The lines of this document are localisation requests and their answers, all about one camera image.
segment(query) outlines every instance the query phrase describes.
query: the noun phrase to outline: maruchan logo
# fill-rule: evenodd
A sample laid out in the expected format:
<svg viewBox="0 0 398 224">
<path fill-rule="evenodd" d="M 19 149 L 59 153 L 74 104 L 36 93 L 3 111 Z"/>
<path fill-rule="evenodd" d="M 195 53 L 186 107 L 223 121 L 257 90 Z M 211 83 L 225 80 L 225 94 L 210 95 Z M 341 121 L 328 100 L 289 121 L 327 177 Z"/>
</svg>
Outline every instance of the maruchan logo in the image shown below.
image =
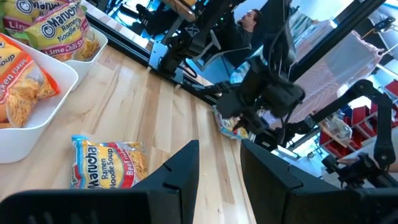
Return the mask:
<svg viewBox="0 0 398 224">
<path fill-rule="evenodd" d="M 34 9 L 50 11 L 50 10 L 53 10 L 56 7 L 60 6 L 61 4 L 59 2 L 40 2 L 40 1 L 35 1 L 35 2 L 32 2 L 32 5 L 33 5 Z"/>
<path fill-rule="evenodd" d="M 64 10 L 60 14 L 55 17 L 51 17 L 47 19 L 41 26 L 40 30 L 43 36 L 47 39 L 52 39 L 55 37 L 57 33 L 57 27 L 66 23 L 67 20 L 72 18 L 77 14 L 77 10 L 79 8 L 78 4 L 70 6 L 68 9 Z"/>
<path fill-rule="evenodd" d="M 17 9 L 23 14 L 31 14 L 33 11 L 33 3 L 28 0 L 17 0 L 15 2 Z"/>
<path fill-rule="evenodd" d="M 43 36 L 47 39 L 54 38 L 57 33 L 56 29 L 48 23 L 42 24 L 40 26 L 40 30 L 42 31 Z"/>
</svg>

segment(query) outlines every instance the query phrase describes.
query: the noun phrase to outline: white wall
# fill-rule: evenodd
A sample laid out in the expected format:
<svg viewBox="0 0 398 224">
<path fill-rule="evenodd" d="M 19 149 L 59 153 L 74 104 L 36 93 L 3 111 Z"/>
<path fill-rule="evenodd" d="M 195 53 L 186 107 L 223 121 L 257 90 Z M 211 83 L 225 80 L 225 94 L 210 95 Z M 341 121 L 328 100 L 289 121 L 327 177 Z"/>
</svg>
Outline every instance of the white wall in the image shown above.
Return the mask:
<svg viewBox="0 0 398 224">
<path fill-rule="evenodd" d="M 372 21 L 373 24 L 377 24 L 382 20 L 382 18 L 385 19 L 387 16 L 395 17 L 397 19 L 398 9 L 394 9 L 388 4 L 384 4 L 378 10 L 374 11 L 369 16 L 369 19 Z M 389 32 L 384 32 L 380 34 L 380 36 L 388 49 L 398 44 L 398 31 L 391 30 Z M 398 58 L 398 47 L 392 50 L 391 53 L 395 58 Z"/>
<path fill-rule="evenodd" d="M 385 67 L 398 74 L 398 60 L 394 59 L 390 61 L 387 65 L 385 65 Z M 386 86 L 387 84 L 392 82 L 394 79 L 397 79 L 398 77 L 390 75 L 387 72 L 380 69 L 377 71 L 375 75 L 373 75 L 373 78 L 375 81 L 374 82 L 375 85 Z"/>
<path fill-rule="evenodd" d="M 235 21 L 240 20 L 251 9 L 261 9 L 268 0 L 246 0 L 240 4 L 234 11 Z"/>
<path fill-rule="evenodd" d="M 294 7 L 300 6 L 299 11 L 313 20 L 325 21 L 334 19 L 353 0 L 293 0 Z"/>
<path fill-rule="evenodd" d="M 235 20 L 238 21 L 251 9 L 260 9 L 268 0 L 246 0 L 235 9 Z M 300 6 L 307 16 L 314 20 L 324 21 L 335 18 L 354 0 L 293 0 L 293 7 Z"/>
<path fill-rule="evenodd" d="M 318 153 L 315 153 L 315 156 L 311 159 L 309 159 L 307 156 L 303 156 L 302 158 L 298 160 L 293 160 L 287 156 L 284 156 L 283 154 L 279 153 L 278 151 L 274 150 L 272 153 L 286 162 L 292 164 L 295 167 L 300 168 L 301 170 L 304 170 L 305 172 L 315 176 L 315 177 L 320 177 L 322 176 L 322 159 L 324 159 L 327 156 L 327 153 L 325 152 L 324 155 L 319 155 Z"/>
</svg>

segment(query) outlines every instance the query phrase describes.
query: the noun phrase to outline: person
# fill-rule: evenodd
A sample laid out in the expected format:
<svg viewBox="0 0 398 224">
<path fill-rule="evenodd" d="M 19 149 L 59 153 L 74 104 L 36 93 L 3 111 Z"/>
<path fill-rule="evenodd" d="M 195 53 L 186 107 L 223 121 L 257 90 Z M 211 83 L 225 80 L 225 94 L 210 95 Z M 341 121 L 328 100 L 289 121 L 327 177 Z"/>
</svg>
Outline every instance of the person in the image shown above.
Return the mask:
<svg viewBox="0 0 398 224">
<path fill-rule="evenodd" d="M 286 15 L 287 18 L 293 13 L 291 4 L 292 0 L 285 1 L 286 11 L 288 12 Z M 224 54 L 224 57 L 228 58 L 229 62 L 234 65 L 235 68 L 238 68 L 249 57 L 258 52 L 258 49 L 262 47 L 267 38 L 274 38 L 275 34 L 268 34 L 267 31 L 269 21 L 273 21 L 271 16 L 272 13 L 269 13 L 269 11 L 273 10 L 275 9 L 270 8 L 268 2 L 261 7 L 260 12 L 263 16 L 261 17 L 261 20 L 257 22 L 256 29 L 252 33 L 251 49 L 241 50 L 238 54 L 234 54 L 234 52 Z"/>
<path fill-rule="evenodd" d="M 139 19 L 145 30 L 150 35 L 159 35 L 167 31 L 178 19 L 179 15 L 169 9 L 160 12 L 150 12 L 144 6 L 137 4 Z M 223 50 L 232 50 L 248 47 L 252 38 L 252 33 L 256 29 L 257 23 L 261 20 L 262 14 L 258 9 L 252 9 L 243 17 L 235 22 L 234 12 L 229 12 L 224 16 L 222 25 L 214 29 L 218 41 Z M 180 28 L 187 26 L 183 22 Z"/>
</svg>

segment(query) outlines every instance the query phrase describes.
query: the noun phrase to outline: ramen noodle soup package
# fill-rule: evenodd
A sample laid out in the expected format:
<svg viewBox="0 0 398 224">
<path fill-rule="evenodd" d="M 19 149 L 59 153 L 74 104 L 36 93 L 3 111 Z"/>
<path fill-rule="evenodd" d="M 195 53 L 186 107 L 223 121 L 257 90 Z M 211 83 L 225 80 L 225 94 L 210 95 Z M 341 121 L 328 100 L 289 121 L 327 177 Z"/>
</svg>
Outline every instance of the ramen noodle soup package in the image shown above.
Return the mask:
<svg viewBox="0 0 398 224">
<path fill-rule="evenodd" d="M 72 0 L 0 0 L 0 30 L 21 32 L 49 11 Z"/>
<path fill-rule="evenodd" d="M 54 79 L 0 34 L 0 128 L 21 128 L 39 100 L 59 93 Z"/>
<path fill-rule="evenodd" d="M 141 142 L 89 142 L 72 136 L 73 189 L 128 189 L 148 176 Z"/>
<path fill-rule="evenodd" d="M 80 3 L 63 4 L 36 19 L 15 38 L 27 39 L 29 45 L 62 62 L 85 61 L 99 48 L 99 42 L 86 19 Z"/>
<path fill-rule="evenodd" d="M 223 119 L 220 112 L 218 112 L 216 106 L 213 107 L 214 115 L 217 122 L 218 130 L 229 137 L 230 139 L 247 139 L 249 138 L 248 132 L 244 128 L 238 128 L 234 130 L 235 125 L 238 123 L 239 118 Z"/>
</svg>

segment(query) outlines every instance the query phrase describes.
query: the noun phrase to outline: butcher block countertop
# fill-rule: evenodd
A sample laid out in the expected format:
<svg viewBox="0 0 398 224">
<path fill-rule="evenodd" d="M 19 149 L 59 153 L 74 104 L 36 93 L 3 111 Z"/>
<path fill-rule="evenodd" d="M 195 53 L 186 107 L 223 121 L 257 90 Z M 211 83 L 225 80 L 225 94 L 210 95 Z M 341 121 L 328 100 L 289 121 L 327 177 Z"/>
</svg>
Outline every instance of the butcher block countertop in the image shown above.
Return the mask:
<svg viewBox="0 0 398 224">
<path fill-rule="evenodd" d="M 148 40 L 96 8 L 89 7 L 88 13 L 148 45 Z M 144 142 L 149 173 L 198 139 L 200 180 L 194 223 L 255 223 L 241 173 L 239 142 L 220 134 L 212 108 L 108 46 L 32 152 L 19 162 L 0 164 L 0 198 L 23 190 L 69 188 L 72 134 L 103 142 Z"/>
</svg>

